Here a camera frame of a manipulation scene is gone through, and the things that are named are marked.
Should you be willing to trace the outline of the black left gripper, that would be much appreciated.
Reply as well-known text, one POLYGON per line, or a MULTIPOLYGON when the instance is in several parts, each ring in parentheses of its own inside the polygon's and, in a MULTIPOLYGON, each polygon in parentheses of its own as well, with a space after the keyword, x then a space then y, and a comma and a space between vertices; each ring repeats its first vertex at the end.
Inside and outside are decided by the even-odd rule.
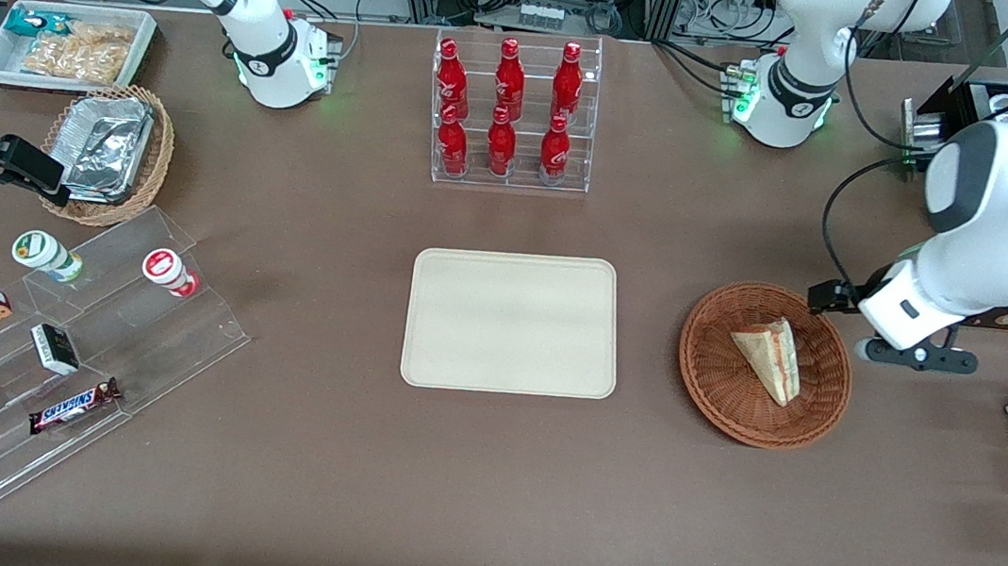
POLYGON ((822 281, 809 292, 809 312, 830 314, 861 314, 860 305, 878 291, 882 284, 852 284, 842 279, 822 281))

